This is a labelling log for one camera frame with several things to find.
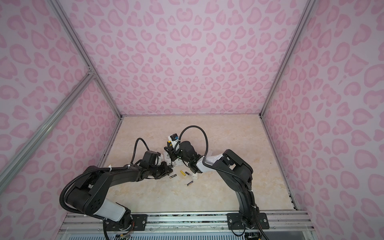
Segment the white remote angled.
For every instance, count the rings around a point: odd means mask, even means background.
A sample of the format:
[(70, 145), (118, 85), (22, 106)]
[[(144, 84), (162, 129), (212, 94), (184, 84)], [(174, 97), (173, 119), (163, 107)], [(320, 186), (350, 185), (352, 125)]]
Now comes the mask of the white remote angled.
[(180, 159), (177, 159), (177, 160), (174, 161), (174, 164), (175, 164), (175, 167), (182, 166), (183, 165), (183, 161), (180, 160)]

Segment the white remote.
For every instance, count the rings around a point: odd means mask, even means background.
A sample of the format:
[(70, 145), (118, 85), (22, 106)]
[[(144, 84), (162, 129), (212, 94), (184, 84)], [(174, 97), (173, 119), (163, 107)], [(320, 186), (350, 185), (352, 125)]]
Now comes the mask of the white remote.
[(165, 162), (168, 161), (168, 159), (169, 159), (168, 153), (167, 152), (163, 152), (163, 154), (164, 154), (164, 161)]

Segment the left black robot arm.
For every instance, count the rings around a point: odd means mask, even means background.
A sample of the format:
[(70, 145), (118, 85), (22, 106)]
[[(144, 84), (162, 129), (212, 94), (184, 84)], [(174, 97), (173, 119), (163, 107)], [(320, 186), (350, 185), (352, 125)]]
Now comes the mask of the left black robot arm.
[(132, 221), (131, 211), (108, 200), (109, 189), (147, 179), (159, 180), (170, 175), (172, 168), (166, 162), (160, 162), (159, 157), (157, 152), (146, 151), (136, 164), (105, 168), (90, 166), (64, 187), (59, 197), (60, 205), (71, 213), (129, 225)]

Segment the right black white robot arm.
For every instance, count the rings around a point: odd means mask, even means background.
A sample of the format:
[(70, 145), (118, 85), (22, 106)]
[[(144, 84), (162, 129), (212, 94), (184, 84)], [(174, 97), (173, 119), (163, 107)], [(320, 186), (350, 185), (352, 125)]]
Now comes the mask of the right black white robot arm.
[(236, 192), (243, 226), (255, 228), (260, 210), (252, 190), (252, 167), (230, 149), (220, 155), (206, 157), (197, 154), (188, 141), (178, 144), (177, 150), (174, 146), (169, 142), (165, 147), (171, 161), (181, 160), (194, 174), (216, 171), (227, 186)]

